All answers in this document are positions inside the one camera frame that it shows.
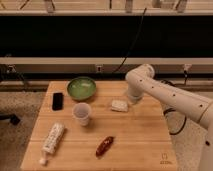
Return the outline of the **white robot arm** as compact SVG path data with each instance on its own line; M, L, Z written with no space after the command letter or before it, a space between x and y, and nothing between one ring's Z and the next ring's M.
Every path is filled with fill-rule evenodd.
M213 171L213 99L156 81L154 68L143 64L129 71L127 96L134 101L143 93L172 107L207 130L198 171Z

